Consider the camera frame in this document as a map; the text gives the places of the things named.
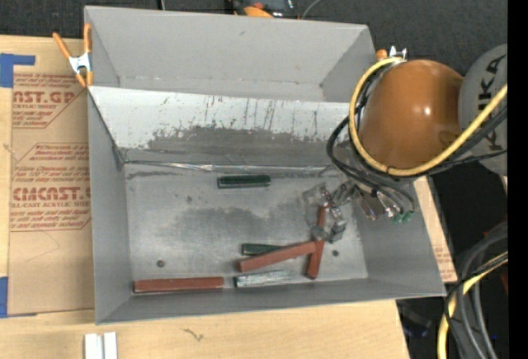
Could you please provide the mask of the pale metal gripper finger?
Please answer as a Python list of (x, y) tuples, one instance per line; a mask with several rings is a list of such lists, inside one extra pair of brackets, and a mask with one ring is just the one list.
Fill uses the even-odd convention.
[(335, 243), (342, 239), (347, 227), (347, 218), (342, 212), (342, 207), (349, 201), (346, 188), (337, 188), (332, 194), (332, 200), (328, 208), (328, 241)]
[(332, 205), (329, 190), (324, 184), (312, 187), (303, 193), (304, 220), (315, 240), (327, 240), (330, 234), (327, 212)]

